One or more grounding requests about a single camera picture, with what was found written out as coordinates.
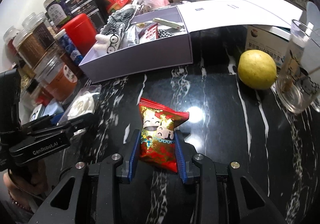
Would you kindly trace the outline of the person's left hand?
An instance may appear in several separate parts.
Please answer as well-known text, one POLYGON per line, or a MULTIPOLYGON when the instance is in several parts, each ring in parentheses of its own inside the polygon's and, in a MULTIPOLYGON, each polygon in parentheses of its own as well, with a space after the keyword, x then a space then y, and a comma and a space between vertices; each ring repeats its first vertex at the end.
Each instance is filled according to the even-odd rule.
POLYGON ((29 173, 18 175, 17 171, 7 170, 3 181, 14 203, 34 213, 39 208, 37 203, 42 203, 48 190, 46 165, 44 160, 39 160, 35 168, 24 169, 29 173))

